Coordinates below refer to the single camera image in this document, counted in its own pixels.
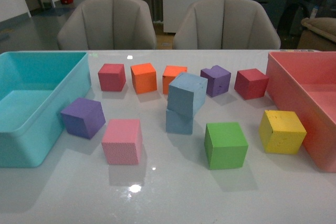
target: yellow cube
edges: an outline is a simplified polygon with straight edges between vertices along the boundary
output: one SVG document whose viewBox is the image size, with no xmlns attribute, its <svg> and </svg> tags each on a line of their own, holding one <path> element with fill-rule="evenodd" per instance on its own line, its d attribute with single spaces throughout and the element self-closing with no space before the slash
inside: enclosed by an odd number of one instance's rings
<svg viewBox="0 0 336 224">
<path fill-rule="evenodd" d="M 259 135 L 265 152 L 297 154 L 307 131 L 293 111 L 265 110 Z"/>
</svg>

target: orange cube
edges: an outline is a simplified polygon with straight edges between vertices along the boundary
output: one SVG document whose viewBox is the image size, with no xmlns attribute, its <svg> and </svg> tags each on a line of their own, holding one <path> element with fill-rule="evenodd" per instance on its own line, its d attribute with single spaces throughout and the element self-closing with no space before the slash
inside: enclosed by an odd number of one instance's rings
<svg viewBox="0 0 336 224">
<path fill-rule="evenodd" d="M 169 83 L 171 83 L 181 72 L 187 72 L 187 67 L 166 66 L 162 76 L 163 94 L 168 94 Z"/>
<path fill-rule="evenodd" d="M 152 64 L 144 63 L 131 66 L 132 83 L 137 94 L 157 90 L 156 71 Z"/>
</svg>

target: green cube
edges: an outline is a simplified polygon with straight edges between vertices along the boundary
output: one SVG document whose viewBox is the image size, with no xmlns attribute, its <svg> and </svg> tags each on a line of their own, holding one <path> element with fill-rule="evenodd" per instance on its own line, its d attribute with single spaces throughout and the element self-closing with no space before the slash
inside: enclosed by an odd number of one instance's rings
<svg viewBox="0 0 336 224">
<path fill-rule="evenodd" d="M 210 170 L 243 166 L 248 143 L 239 123 L 207 123 L 204 140 Z"/>
</svg>

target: cushion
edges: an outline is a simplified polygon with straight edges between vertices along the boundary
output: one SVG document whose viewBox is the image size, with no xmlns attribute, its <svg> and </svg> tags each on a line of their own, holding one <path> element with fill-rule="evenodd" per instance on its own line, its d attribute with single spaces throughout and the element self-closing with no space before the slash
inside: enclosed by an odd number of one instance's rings
<svg viewBox="0 0 336 224">
<path fill-rule="evenodd" d="M 301 24 L 314 33 L 336 42 L 336 18 L 304 18 Z"/>
</svg>

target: gray floor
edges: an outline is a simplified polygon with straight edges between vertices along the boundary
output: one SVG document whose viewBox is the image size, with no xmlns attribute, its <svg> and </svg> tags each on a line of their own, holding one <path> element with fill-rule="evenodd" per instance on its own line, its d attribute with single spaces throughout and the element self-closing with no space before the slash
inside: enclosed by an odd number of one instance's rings
<svg viewBox="0 0 336 224">
<path fill-rule="evenodd" d="M 58 50 L 56 36 L 72 11 L 84 0 L 73 0 L 69 5 L 57 5 L 15 26 L 3 30 L 0 38 L 0 54 L 21 50 Z"/>
</svg>

